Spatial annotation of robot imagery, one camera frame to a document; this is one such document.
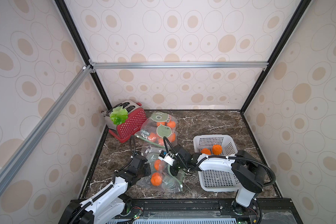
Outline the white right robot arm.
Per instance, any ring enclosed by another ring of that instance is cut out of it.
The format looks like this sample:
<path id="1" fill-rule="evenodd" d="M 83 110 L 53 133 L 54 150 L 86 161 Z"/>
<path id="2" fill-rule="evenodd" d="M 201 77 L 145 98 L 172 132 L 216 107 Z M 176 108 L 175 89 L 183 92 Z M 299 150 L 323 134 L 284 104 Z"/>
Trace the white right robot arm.
<path id="1" fill-rule="evenodd" d="M 190 154 L 180 145 L 161 153 L 163 161 L 188 173 L 206 170 L 232 173 L 238 179 L 240 187 L 235 197 L 234 207 L 249 207 L 252 200 L 263 191 L 264 187 L 273 185 L 276 175 L 266 164 L 257 161 L 246 151 L 239 150 L 234 155 Z"/>

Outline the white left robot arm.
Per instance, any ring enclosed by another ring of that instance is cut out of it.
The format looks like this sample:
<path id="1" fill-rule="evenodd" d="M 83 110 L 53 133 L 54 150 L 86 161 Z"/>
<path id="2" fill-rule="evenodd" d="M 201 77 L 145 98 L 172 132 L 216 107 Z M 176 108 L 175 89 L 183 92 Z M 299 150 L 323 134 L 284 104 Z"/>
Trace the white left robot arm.
<path id="1" fill-rule="evenodd" d="M 60 224 L 106 224 L 121 214 L 130 200 L 125 192 L 141 178 L 151 175 L 147 158 L 135 155 L 127 167 L 116 171 L 113 180 L 97 194 L 81 202 L 70 202 Z"/>

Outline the orange fruit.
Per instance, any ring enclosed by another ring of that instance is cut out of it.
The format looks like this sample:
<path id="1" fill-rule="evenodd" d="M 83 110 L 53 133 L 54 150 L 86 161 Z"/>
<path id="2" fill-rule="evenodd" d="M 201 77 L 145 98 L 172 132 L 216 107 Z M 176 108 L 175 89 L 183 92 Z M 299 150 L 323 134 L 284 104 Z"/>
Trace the orange fruit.
<path id="1" fill-rule="evenodd" d="M 201 153 L 202 154 L 206 154 L 206 155 L 211 155 L 211 151 L 209 149 L 207 149 L 207 148 L 202 149 Z"/>
<path id="2" fill-rule="evenodd" d="M 221 155 L 223 148 L 221 145 L 213 145 L 211 151 L 214 155 Z"/>

